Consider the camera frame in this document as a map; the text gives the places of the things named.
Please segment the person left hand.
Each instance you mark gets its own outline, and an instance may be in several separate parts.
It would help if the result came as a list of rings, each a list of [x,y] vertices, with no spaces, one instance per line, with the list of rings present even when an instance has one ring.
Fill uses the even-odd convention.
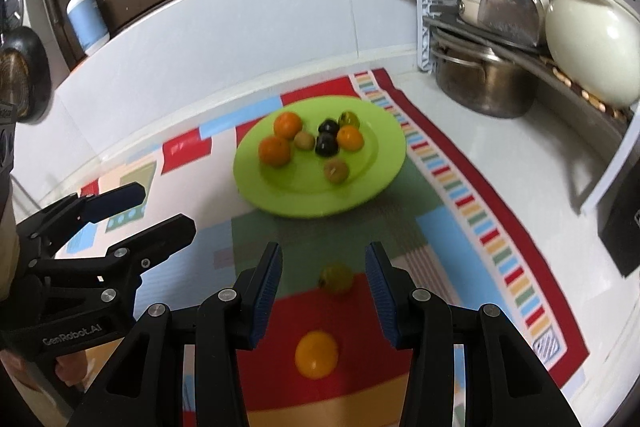
[[[16,233],[12,195],[8,196],[1,215],[1,299],[9,295],[11,282],[20,257],[20,240]],[[1,351],[1,364],[12,378],[19,391],[27,398],[34,399],[40,411],[36,415],[45,426],[65,426],[61,413],[44,399],[42,389],[32,379],[26,369],[26,362],[10,350]],[[87,376],[88,359],[85,351],[63,355],[56,359],[55,374],[67,387],[80,385]]]

